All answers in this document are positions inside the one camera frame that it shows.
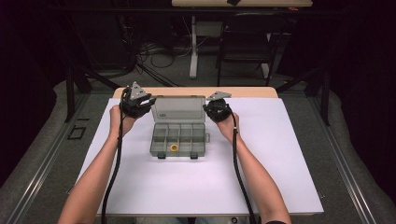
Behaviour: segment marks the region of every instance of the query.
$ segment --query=black sleeve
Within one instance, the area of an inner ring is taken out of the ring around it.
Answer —
[[[269,221],[266,224],[286,224],[286,223],[281,222],[281,221]]]

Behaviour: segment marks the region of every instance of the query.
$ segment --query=person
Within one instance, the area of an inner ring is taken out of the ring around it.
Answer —
[[[237,157],[245,174],[247,185],[260,212],[262,223],[291,223],[290,216],[280,191],[262,164],[250,152],[239,132],[239,117],[234,113],[238,134],[236,136]],[[136,119],[125,117],[123,134],[128,133]],[[217,123],[222,135],[233,142],[233,118]],[[106,191],[111,167],[117,151],[120,128],[120,107],[110,109],[110,128],[104,145],[87,170],[73,187],[58,223],[93,223]]]

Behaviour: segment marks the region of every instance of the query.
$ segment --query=white paper sheet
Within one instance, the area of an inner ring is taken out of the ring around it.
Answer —
[[[239,115],[245,142],[277,183],[290,213],[322,213],[318,193],[282,100],[229,98],[226,101]],[[105,142],[108,111],[119,102],[120,99],[109,100],[80,175]],[[154,127],[151,112],[139,119],[123,138],[120,169],[107,203],[107,213],[131,216],[248,214],[233,169],[232,147],[209,118],[205,126],[210,133],[210,143],[206,143],[204,157],[159,160],[149,153]],[[251,197],[250,202],[257,212]]]

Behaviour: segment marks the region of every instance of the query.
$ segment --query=clear plastic box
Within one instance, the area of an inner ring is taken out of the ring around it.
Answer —
[[[204,96],[158,96],[151,107],[155,120],[150,153],[153,157],[205,155]]]

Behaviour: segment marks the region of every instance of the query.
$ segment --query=handheld controller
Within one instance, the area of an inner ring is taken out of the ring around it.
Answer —
[[[155,104],[155,98],[150,99],[151,94],[146,93],[140,86],[134,82],[131,87],[126,87],[122,92],[120,107],[122,112],[134,119],[140,118],[151,109]]]
[[[216,91],[210,95],[206,100],[209,101],[207,105],[203,105],[207,116],[215,122],[221,122],[227,119],[233,111],[230,106],[226,104],[223,98],[230,97],[230,93]]]

